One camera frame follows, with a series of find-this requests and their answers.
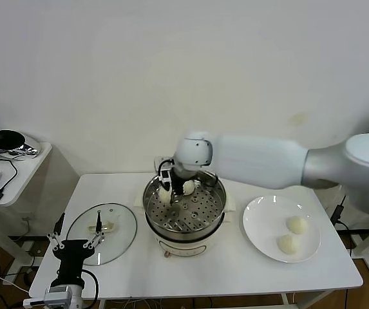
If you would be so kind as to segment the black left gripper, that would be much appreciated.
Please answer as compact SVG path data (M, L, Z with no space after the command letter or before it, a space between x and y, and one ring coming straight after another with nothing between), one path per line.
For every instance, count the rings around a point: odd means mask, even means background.
M101 211L97 211L95 234L88 241L86 239L71 239L61 241L61 230L65 213L63 212L55 223L53 232L47 234L47 238L53 245L53 255L60 261L57 278L53 283L83 283L81 278L84 260L95 253L97 247L104 238L102 231Z

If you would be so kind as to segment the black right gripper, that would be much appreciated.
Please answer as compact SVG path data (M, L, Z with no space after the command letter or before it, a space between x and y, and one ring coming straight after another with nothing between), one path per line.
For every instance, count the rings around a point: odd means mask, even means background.
M184 198L184 183L191 180L188 176L182 176L175 170L171 171L171 183L169 184L169 204L173 204L174 200L182 200Z

